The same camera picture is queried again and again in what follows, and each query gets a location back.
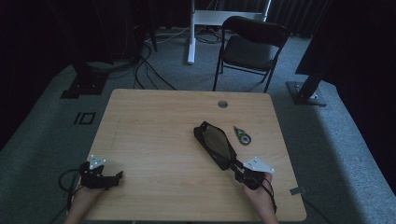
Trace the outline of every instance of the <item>wooden table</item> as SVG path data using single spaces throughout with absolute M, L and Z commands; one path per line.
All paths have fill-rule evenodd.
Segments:
M 219 101 L 228 106 L 221 108 Z M 237 159 L 259 157 L 276 169 L 277 217 L 306 217 L 276 113 L 268 94 L 212 91 L 115 90 L 90 155 L 106 159 L 104 175 L 124 171 L 105 192 L 89 220 L 259 220 L 233 171 L 221 171 L 195 139 L 203 121 L 221 128 Z M 252 138 L 242 146 L 233 126 Z

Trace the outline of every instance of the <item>chair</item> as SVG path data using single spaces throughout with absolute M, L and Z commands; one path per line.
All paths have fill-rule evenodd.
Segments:
M 225 45 L 225 31 L 234 33 Z M 216 68 L 213 91 L 216 90 L 219 73 L 223 67 L 264 76 L 261 83 L 268 77 L 264 92 L 267 92 L 274 73 L 280 51 L 289 38 L 285 27 L 251 19 L 232 16 L 222 24 L 221 47 Z

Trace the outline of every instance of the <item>chair seat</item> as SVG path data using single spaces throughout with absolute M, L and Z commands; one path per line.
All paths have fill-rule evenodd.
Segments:
M 272 46 L 246 40 L 239 35 L 229 39 L 223 61 L 231 65 L 268 71 L 272 67 Z

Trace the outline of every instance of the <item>hand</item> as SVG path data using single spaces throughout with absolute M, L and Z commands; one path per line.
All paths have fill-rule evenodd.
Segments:
M 82 186 L 78 186 L 78 189 L 64 224 L 80 223 L 104 191 L 103 189 L 89 189 Z
M 269 190 L 271 190 L 270 183 L 272 181 L 272 175 L 269 173 L 265 173 L 265 178 L 268 180 L 264 180 L 262 184 Z M 277 224 L 277 221 L 273 202 L 271 200 L 271 196 L 262 188 L 252 190 L 248 188 L 246 185 L 242 185 L 242 190 L 250 199 L 250 202 L 253 204 L 254 209 L 258 213 L 259 217 L 266 224 Z

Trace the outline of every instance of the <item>person's right hand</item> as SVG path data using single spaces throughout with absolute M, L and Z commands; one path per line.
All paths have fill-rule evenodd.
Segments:
M 271 183 L 272 181 L 272 175 L 269 173 L 265 173 L 265 178 L 268 180 L 268 182 Z M 269 190 L 271 190 L 270 183 L 267 181 L 263 181 L 262 184 Z M 274 206 L 273 202 L 271 200 L 271 196 L 263 189 L 262 187 L 259 187 L 258 189 L 252 190 L 248 188 L 246 185 L 242 184 L 242 190 L 244 193 L 247 195 L 247 197 L 250 199 L 251 203 L 253 204 L 254 209 L 258 213 L 259 217 L 262 219 L 262 221 L 266 224 L 273 224 L 273 223 L 279 223 L 277 221 L 275 211 L 274 211 Z

